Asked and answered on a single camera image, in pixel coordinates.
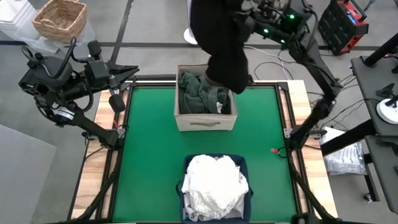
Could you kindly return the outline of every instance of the white cloth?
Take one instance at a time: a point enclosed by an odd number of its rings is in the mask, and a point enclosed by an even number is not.
[[[229,156],[200,155],[189,163],[181,191],[189,218],[207,221],[243,218],[243,198],[249,186]]]

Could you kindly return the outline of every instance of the cardboard box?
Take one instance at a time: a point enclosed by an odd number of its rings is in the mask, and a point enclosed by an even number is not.
[[[178,78],[182,72],[191,72],[195,75],[206,76],[207,65],[179,65],[177,67],[177,80],[175,84],[174,117],[180,131],[211,131],[232,130],[238,117],[235,99],[232,91],[228,93],[230,114],[180,114],[178,104]],[[208,82],[211,86],[219,86],[215,82]]]

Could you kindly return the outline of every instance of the green table surface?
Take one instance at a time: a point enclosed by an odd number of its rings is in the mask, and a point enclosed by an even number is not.
[[[246,159],[251,222],[287,222],[295,214],[285,159],[270,152],[284,145],[274,88],[248,88],[235,95],[238,118],[232,131],[179,132],[174,88],[136,88],[132,94],[114,222],[178,222],[175,184],[183,159],[209,152]]]

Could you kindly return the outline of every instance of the gray floor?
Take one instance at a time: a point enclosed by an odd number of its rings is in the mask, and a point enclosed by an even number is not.
[[[47,2],[47,0],[30,1],[36,8]],[[357,2],[360,6],[365,6],[367,1],[358,0]],[[115,42],[127,0],[84,0],[82,2],[88,5],[89,20],[96,32],[97,39],[100,42]],[[311,0],[309,2],[314,5],[319,15],[328,4],[327,0]],[[370,23],[369,34],[359,45],[381,45],[398,30],[398,23],[391,22],[397,19],[398,8],[393,0],[377,0],[369,9],[366,19]],[[185,0],[135,0],[132,4],[123,42],[185,43],[182,33],[187,28],[187,24]],[[0,40],[8,39],[0,34]],[[253,35],[249,43],[275,44],[269,40],[262,40],[258,35]],[[112,47],[104,47],[103,57],[110,58],[112,51]],[[278,53],[278,50],[265,51],[270,54]],[[18,81],[27,70],[25,65],[27,60],[21,54],[20,47],[0,45],[0,52],[0,124],[57,147],[32,222],[47,223],[64,220],[67,217],[83,159],[85,147],[80,136],[81,130],[73,127],[60,129],[43,118],[35,108],[32,97],[22,92],[17,86]],[[351,58],[370,53],[355,51],[340,57],[324,57],[324,61],[336,77],[343,78],[351,74],[349,69]],[[247,49],[246,54],[252,74],[254,74],[254,68],[261,62],[278,62],[275,58],[255,50]],[[291,60],[286,52],[282,56],[286,60]],[[141,69],[139,74],[161,74],[175,73],[178,64],[206,63],[207,60],[208,55],[200,49],[122,48],[117,63],[139,65]],[[81,65],[73,65],[76,70],[82,69]],[[305,81],[308,91],[320,92],[306,69],[296,64],[289,64],[286,67],[292,72],[295,79]],[[282,69],[273,64],[261,65],[256,73],[260,79],[265,80],[285,78]],[[310,95],[310,99],[314,100],[316,96]],[[345,90],[338,97],[331,116],[360,99],[362,96],[358,87]],[[86,99],[83,99],[81,103],[84,105]],[[98,104],[98,95],[96,95],[96,104]],[[96,105],[87,112],[87,117],[94,117],[94,108]],[[353,128],[368,118],[368,112],[365,106],[362,106],[342,124],[347,128]],[[330,177],[330,183],[340,218],[357,222],[398,223],[398,216],[388,210],[383,196],[381,196],[381,202],[371,204],[362,199],[363,194],[367,193],[363,177],[353,175]]]

